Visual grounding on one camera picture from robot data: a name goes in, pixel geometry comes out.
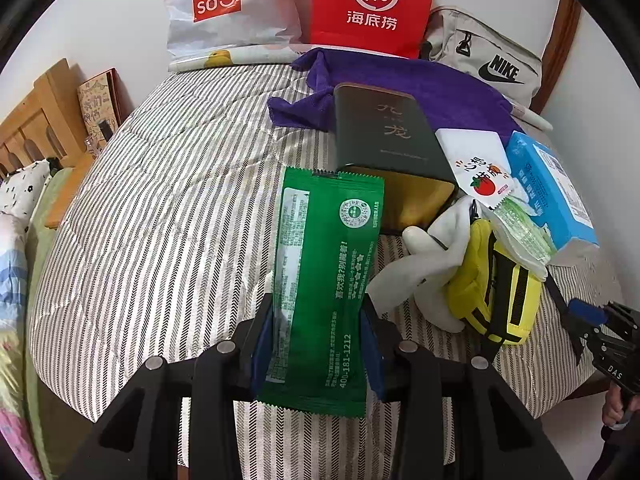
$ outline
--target tomato illustration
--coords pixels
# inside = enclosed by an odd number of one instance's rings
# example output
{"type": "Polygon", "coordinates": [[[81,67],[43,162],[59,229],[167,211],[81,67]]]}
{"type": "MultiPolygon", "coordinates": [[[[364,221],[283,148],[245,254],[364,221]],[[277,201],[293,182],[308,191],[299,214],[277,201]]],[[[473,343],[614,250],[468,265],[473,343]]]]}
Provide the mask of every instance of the tomato illustration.
{"type": "Polygon", "coordinates": [[[471,185],[475,188],[478,195],[489,196],[495,192],[495,184],[486,176],[474,177],[471,185]]]}

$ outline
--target person's hand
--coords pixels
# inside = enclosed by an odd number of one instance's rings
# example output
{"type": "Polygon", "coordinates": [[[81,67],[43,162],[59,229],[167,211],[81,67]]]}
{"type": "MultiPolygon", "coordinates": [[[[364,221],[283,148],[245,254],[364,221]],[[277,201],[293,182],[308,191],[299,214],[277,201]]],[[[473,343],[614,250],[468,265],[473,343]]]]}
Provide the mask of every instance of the person's hand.
{"type": "MultiPolygon", "coordinates": [[[[640,396],[635,396],[629,401],[628,410],[632,412],[640,410],[640,396]]],[[[615,423],[620,422],[622,416],[625,414],[625,410],[622,407],[622,397],[620,396],[620,386],[616,383],[611,383],[609,391],[605,396],[605,403],[602,407],[602,421],[606,426],[613,426],[615,423]]]]}

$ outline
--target yellow bag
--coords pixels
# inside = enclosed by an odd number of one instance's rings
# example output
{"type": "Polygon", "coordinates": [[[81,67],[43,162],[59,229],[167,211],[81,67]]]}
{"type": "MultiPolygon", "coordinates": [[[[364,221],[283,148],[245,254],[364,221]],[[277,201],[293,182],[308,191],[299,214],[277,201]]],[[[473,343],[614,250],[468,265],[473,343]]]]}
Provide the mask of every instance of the yellow bag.
{"type": "Polygon", "coordinates": [[[503,343],[517,345],[527,339],[541,292],[542,282],[511,260],[491,224],[473,222],[462,265],[447,284],[446,295],[451,313],[484,336],[481,354],[490,362],[503,343]]]}

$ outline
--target striped mattress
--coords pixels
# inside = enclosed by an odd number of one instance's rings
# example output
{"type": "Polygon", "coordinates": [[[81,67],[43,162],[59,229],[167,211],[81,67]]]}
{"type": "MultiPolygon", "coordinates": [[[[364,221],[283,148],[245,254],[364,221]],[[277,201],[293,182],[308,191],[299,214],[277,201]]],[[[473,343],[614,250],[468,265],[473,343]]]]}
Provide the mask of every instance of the striped mattress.
{"type": "MultiPolygon", "coordinates": [[[[284,65],[172,74],[110,140],[58,229],[29,313],[36,371],[75,410],[97,420],[147,357],[195,357],[254,315],[273,265],[284,167],[332,169],[334,160],[332,134],[270,121],[267,99],[306,96],[305,80],[284,65]]],[[[401,238],[381,236],[374,272],[404,254],[401,238]]],[[[591,285],[594,264],[552,273],[566,298],[607,299],[591,285]]],[[[438,356],[473,355],[469,330],[442,332],[411,301],[388,316],[438,356]]],[[[502,349],[495,367],[539,416],[587,379],[590,357],[575,366],[545,291],[528,341],[502,349]]],[[[236,403],[244,477],[388,477],[399,407],[367,397],[360,419],[236,403]]],[[[188,416],[185,400],[183,465],[188,416]]]]}

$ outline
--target nike swoosh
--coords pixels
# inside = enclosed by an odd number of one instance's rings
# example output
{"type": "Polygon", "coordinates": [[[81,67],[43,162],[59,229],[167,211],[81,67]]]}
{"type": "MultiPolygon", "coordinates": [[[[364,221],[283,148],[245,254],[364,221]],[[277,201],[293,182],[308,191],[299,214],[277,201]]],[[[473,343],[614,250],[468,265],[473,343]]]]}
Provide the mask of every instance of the nike swoosh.
{"type": "Polygon", "coordinates": [[[495,83],[516,83],[518,85],[524,85],[523,81],[515,81],[513,79],[507,79],[501,75],[495,75],[489,72],[489,64],[485,63],[478,69],[478,75],[485,81],[493,81],[495,83]]]}

